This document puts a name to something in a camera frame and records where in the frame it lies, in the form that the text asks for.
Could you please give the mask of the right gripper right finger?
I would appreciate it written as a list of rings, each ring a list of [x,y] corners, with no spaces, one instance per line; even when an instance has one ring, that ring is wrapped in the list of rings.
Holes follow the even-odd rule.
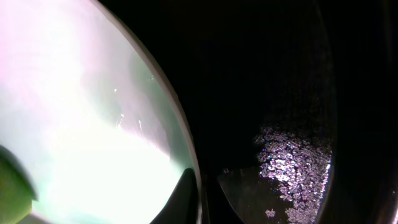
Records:
[[[202,223],[243,224],[234,211],[215,176],[204,175],[202,179]]]

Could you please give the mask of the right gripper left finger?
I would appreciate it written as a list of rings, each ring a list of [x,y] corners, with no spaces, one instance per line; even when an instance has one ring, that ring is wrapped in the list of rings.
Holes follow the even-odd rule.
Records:
[[[186,168],[160,213],[150,224],[196,224],[198,189],[193,169]]]

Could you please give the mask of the pale green plate front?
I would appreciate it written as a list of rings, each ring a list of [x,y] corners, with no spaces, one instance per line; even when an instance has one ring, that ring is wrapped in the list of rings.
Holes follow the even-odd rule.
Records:
[[[151,223],[201,174],[164,71],[99,1],[1,2],[1,146],[36,193],[24,223]]]

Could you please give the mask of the green yellow sponge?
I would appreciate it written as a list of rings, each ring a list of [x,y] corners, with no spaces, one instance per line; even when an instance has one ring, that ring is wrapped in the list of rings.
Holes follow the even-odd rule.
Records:
[[[15,155],[1,146],[1,224],[15,224],[32,210],[36,193]]]

